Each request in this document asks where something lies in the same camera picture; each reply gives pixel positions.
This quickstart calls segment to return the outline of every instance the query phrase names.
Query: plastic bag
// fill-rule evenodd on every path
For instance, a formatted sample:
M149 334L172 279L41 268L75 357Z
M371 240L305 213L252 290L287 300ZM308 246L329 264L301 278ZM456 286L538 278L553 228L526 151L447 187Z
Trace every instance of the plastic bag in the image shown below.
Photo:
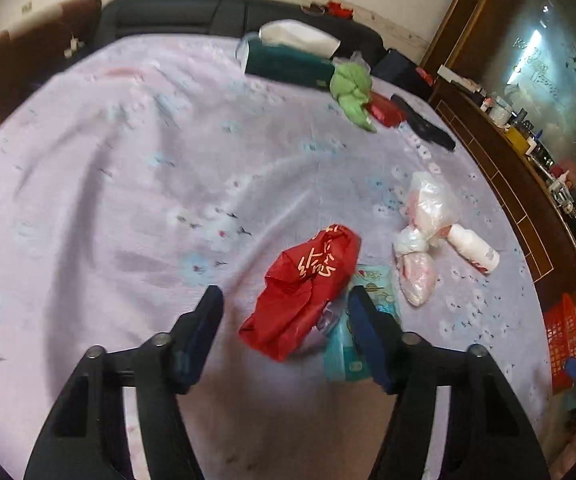
M405 298L413 306L424 304L434 292L437 270L428 253L404 254L398 260L399 284Z
M326 305L348 284L361 238L333 224L283 251L265 274L265 289L239 329L251 348L284 361L319 322Z
M331 332L339 323L343 307L338 301L331 301L325 307L318 322L305 336L301 345L292 351L290 355L308 355L312 352L324 350L329 341Z
M360 50L355 50L353 52L353 55L350 56L350 62L351 63L356 63L358 65L361 65L362 67L364 67L364 69L366 69L366 72L370 73L370 65L368 64L368 62L363 58L363 56L361 55L361 51Z
M330 59L341 44L327 32L297 20L266 23L259 29L259 38L265 44L287 45L325 59Z
M419 306L434 292L438 276L427 251L435 240L447 236L459 219L458 200L430 173L417 172L412 176L407 211L410 224L395 234L392 248L401 290L412 305Z

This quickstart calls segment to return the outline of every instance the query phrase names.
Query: screw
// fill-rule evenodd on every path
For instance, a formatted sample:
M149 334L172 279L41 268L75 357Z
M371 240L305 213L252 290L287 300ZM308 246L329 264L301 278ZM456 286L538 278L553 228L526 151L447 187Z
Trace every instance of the screw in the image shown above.
M88 359L96 359L97 357L101 356L105 352L105 348L100 345L90 346L85 353L85 356Z
M170 343L171 340L172 336L170 336L170 334L167 332L160 332L155 334L155 336L152 338L152 343L154 346L165 346Z
M468 348L468 352L475 355L476 357L485 357L486 355L488 355L488 350L486 350L483 346L478 344L471 345Z
M404 332L401 336L401 340L408 346L414 346L421 343L421 336L415 332Z

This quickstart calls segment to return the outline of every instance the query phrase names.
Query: black sofa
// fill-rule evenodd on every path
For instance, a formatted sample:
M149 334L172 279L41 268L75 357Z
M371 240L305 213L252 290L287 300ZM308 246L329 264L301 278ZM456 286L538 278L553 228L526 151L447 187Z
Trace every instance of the black sofa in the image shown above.
M92 49L137 34L206 34L241 38L274 20L298 20L341 41L335 56L359 50L370 66L386 55L380 35L361 23L274 0L114 0L103 8Z

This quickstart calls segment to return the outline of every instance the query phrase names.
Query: wooden cabinet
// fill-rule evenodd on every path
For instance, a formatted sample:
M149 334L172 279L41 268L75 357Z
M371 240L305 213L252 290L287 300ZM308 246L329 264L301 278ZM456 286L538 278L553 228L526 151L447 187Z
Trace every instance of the wooden cabinet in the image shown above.
M421 67L436 75L441 65L481 80L498 41L525 0L453 0Z
M526 255L546 311L576 291L576 240L545 184L503 131L465 95L439 80L431 106L475 159Z

